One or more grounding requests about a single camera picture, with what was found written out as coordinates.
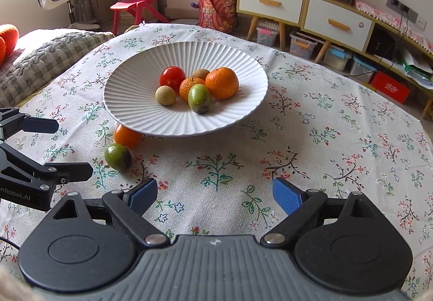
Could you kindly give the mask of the red cylindrical toy bin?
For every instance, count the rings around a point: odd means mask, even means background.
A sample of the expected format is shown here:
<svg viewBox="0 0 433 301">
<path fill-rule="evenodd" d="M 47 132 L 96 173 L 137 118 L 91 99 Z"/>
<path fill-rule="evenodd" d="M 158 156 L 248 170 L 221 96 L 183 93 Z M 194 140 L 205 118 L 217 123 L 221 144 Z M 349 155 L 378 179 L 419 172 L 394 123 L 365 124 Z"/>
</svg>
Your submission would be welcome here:
<svg viewBox="0 0 433 301">
<path fill-rule="evenodd" d="M 199 0 L 199 26 L 231 33 L 238 25 L 237 0 Z"/>
</svg>

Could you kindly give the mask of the clear storage box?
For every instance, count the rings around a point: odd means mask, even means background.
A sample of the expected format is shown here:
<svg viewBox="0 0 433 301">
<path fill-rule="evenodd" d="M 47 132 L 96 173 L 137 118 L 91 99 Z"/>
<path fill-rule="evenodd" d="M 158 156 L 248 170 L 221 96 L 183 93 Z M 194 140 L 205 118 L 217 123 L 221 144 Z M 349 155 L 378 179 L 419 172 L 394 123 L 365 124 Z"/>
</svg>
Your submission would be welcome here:
<svg viewBox="0 0 433 301">
<path fill-rule="evenodd" d="M 302 33 L 299 29 L 292 31 L 290 38 L 289 52 L 303 59 L 310 59 L 316 46 L 320 43 L 320 40 Z"/>
</svg>

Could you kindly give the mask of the brown longan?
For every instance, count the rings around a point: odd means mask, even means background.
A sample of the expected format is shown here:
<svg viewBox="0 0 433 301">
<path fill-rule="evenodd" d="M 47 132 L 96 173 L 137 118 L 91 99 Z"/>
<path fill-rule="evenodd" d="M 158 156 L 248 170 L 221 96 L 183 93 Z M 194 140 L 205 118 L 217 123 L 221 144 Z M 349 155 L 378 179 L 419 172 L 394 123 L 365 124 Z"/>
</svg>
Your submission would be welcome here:
<svg viewBox="0 0 433 301">
<path fill-rule="evenodd" d="M 207 70 L 207 69 L 198 69 L 198 70 L 195 70 L 195 71 L 191 74 L 191 77 L 192 77 L 192 78 L 199 78 L 199 79 L 205 81 L 205 79 L 206 79 L 206 77 L 207 77 L 207 75 L 208 75 L 209 73 L 210 73 L 210 71 Z"/>
</svg>

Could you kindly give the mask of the orange plush toy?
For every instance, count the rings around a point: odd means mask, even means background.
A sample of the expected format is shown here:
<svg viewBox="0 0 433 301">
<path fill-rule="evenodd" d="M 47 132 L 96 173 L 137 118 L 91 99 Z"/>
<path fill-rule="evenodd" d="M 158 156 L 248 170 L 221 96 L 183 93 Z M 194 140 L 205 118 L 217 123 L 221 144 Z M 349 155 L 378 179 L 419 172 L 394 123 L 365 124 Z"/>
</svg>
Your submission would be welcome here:
<svg viewBox="0 0 433 301">
<path fill-rule="evenodd" d="M 19 40 L 19 30 L 12 24 L 1 25 L 1 64 L 12 54 Z"/>
</svg>

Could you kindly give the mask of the green fruit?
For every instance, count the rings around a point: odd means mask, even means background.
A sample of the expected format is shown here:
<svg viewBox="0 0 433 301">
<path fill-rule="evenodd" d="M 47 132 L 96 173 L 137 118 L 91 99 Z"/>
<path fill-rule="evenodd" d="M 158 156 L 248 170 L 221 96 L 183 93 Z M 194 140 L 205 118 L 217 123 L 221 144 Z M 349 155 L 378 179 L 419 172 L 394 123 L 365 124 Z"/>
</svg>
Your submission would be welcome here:
<svg viewBox="0 0 433 301">
<path fill-rule="evenodd" d="M 190 109 L 196 114 L 204 114 L 211 106 L 210 91 L 202 84 L 194 85 L 188 94 Z"/>
<path fill-rule="evenodd" d="M 110 144 L 104 150 L 104 158 L 117 171 L 126 171 L 132 163 L 131 152 L 123 144 Z"/>
</svg>

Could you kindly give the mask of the red flat box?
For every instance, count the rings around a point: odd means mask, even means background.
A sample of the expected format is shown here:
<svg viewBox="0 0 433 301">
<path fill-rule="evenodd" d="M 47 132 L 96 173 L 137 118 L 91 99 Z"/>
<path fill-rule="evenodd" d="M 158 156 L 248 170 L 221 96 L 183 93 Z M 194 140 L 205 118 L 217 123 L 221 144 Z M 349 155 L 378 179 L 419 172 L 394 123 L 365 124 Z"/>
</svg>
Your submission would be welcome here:
<svg viewBox="0 0 433 301">
<path fill-rule="evenodd" d="M 404 104 L 410 93 L 408 86 L 380 71 L 374 73 L 371 86 L 401 104 Z"/>
</svg>

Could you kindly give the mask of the grey woven blanket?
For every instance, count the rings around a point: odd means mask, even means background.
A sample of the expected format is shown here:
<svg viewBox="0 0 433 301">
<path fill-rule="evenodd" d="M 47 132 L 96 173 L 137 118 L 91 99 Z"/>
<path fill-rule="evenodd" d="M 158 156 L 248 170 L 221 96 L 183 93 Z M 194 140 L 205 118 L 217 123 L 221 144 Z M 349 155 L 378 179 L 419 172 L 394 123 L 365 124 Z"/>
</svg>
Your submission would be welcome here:
<svg viewBox="0 0 433 301">
<path fill-rule="evenodd" d="M 1 65 L 1 107 L 17 106 L 112 38 L 109 31 L 71 28 L 37 29 L 20 37 Z"/>
</svg>

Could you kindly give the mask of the wall power strip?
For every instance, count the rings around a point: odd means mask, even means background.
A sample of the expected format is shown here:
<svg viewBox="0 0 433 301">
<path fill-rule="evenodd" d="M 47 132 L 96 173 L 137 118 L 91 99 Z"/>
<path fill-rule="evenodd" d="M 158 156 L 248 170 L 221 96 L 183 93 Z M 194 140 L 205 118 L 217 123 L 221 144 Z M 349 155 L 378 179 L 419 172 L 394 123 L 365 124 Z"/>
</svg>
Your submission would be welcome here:
<svg viewBox="0 0 433 301">
<path fill-rule="evenodd" d="M 417 22 L 418 13 L 399 0 L 387 0 L 386 7 L 398 14 L 405 16 L 411 23 L 415 24 Z"/>
</svg>

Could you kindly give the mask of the wooden cabinet with drawers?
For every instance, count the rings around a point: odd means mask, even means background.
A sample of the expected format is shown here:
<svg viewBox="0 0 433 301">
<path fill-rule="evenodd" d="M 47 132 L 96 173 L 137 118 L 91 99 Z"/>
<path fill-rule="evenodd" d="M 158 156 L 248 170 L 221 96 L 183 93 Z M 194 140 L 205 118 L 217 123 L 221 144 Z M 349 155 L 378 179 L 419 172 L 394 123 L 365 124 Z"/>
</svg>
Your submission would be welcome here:
<svg viewBox="0 0 433 301">
<path fill-rule="evenodd" d="M 398 26 L 392 26 L 355 6 L 335 0 L 237 0 L 236 9 L 238 13 L 251 17 L 247 34 L 249 41 L 256 35 L 261 18 L 277 23 L 282 51 L 286 49 L 287 26 L 297 27 L 299 31 L 314 36 L 322 44 L 315 59 L 317 64 L 323 61 L 326 52 L 334 44 L 351 50 L 415 84 L 415 79 L 407 76 L 404 70 L 398 69 L 399 60 L 396 56 L 401 53 L 401 49 L 408 47 L 432 63 L 432 51 L 427 51 L 414 41 L 402 22 Z M 377 36 L 379 31 L 386 31 L 395 41 L 391 60 L 368 52 L 368 47 L 372 45 L 371 38 Z"/>
</svg>

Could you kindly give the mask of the red tomato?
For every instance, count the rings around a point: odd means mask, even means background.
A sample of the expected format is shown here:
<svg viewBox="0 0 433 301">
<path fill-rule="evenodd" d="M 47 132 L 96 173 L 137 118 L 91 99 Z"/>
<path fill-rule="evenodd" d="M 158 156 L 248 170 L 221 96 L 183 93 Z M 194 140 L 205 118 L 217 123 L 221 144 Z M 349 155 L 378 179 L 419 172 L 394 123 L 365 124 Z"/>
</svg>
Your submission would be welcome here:
<svg viewBox="0 0 433 301">
<path fill-rule="evenodd" d="M 178 94 L 180 85 L 185 79 L 185 72 L 181 68 L 177 66 L 170 66 L 166 67 L 160 74 L 159 85 L 169 86 Z"/>
</svg>

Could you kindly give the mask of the pale longan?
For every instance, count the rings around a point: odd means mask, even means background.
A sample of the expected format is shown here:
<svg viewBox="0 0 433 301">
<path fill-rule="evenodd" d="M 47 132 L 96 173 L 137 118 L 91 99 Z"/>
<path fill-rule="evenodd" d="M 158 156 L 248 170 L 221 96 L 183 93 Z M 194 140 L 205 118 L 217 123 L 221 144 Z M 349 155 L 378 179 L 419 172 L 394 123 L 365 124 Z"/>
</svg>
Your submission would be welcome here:
<svg viewBox="0 0 433 301">
<path fill-rule="evenodd" d="M 159 86 L 155 92 L 156 101 L 163 106 L 171 106 L 176 102 L 177 94 L 169 86 Z"/>
</svg>

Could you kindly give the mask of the orange tomato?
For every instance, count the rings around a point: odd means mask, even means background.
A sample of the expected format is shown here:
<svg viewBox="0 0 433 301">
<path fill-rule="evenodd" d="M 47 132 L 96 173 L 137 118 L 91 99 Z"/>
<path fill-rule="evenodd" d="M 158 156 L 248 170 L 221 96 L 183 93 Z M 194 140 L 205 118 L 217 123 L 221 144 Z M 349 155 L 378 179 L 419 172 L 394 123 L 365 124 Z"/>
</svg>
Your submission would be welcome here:
<svg viewBox="0 0 433 301">
<path fill-rule="evenodd" d="M 118 124 L 114 129 L 113 140 L 116 144 L 122 144 L 128 149 L 133 149 L 141 142 L 141 134 Z"/>
</svg>

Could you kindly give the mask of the white ribbed plate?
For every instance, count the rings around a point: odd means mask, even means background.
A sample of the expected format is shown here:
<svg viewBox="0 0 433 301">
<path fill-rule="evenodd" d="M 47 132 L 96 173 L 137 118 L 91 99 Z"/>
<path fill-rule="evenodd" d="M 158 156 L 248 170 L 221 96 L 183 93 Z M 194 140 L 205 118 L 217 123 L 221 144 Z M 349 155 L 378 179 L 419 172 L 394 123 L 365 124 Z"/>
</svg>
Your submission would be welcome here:
<svg viewBox="0 0 433 301">
<path fill-rule="evenodd" d="M 175 42 L 122 62 L 103 92 L 121 125 L 146 135 L 211 133 L 249 116 L 268 89 L 261 65 L 243 51 L 212 42 Z"/>
</svg>

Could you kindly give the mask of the small orange mandarin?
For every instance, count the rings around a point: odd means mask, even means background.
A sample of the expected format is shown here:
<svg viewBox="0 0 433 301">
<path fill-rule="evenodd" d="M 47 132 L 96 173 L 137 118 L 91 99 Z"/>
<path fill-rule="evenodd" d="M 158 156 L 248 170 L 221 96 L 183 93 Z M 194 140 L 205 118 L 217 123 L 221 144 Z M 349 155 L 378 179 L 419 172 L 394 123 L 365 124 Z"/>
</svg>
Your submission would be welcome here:
<svg viewBox="0 0 433 301">
<path fill-rule="evenodd" d="M 199 79 L 199 78 L 186 78 L 182 81 L 182 83 L 180 84 L 179 87 L 179 95 L 180 97 L 185 101 L 188 102 L 188 95 L 189 95 L 189 90 L 198 84 L 205 84 L 205 81 Z"/>
</svg>

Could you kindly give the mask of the large orange mandarin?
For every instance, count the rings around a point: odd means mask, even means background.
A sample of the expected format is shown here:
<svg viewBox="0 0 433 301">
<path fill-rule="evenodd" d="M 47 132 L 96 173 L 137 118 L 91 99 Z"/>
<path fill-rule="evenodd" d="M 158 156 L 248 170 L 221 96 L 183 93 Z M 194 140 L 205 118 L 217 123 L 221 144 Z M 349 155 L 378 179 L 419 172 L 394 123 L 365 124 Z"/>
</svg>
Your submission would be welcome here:
<svg viewBox="0 0 433 301">
<path fill-rule="evenodd" d="M 214 99 L 226 100 L 236 94 L 239 88 L 239 81 L 232 69 L 221 67 L 207 74 L 205 86 Z"/>
</svg>

